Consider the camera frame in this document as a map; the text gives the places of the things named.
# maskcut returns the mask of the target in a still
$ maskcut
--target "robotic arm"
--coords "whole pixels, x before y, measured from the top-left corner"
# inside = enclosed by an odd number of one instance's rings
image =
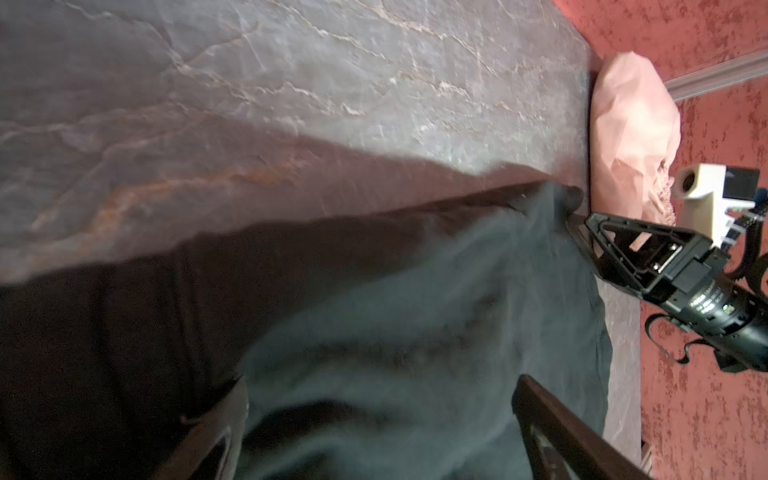
[[[654,343],[650,328],[659,319],[701,336],[686,345],[682,359],[656,343],[680,364],[689,363],[692,345],[706,345],[724,372],[768,372],[768,299],[760,289],[768,256],[757,259],[768,200],[764,189],[756,197],[759,175],[707,164],[682,171],[675,182],[675,194],[686,201],[682,227],[600,213],[571,224],[600,278],[665,312],[646,321]],[[748,211],[738,220],[727,214],[738,210]],[[742,264],[725,273],[728,250],[742,233]],[[745,275],[754,293],[735,283]]]

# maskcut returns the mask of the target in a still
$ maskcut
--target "dark green cloth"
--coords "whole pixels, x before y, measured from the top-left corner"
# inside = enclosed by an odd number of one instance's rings
[[[240,478],[530,478],[522,373],[598,432],[607,411],[603,304],[564,230],[580,200],[261,224],[4,288],[3,434],[33,478],[147,476],[240,373]]]

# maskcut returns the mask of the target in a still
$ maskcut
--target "marble table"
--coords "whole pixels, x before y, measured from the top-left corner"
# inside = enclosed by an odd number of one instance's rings
[[[587,186],[591,50],[549,0],[25,0],[0,42],[0,280],[258,220]],[[601,286],[640,459],[639,306]]]

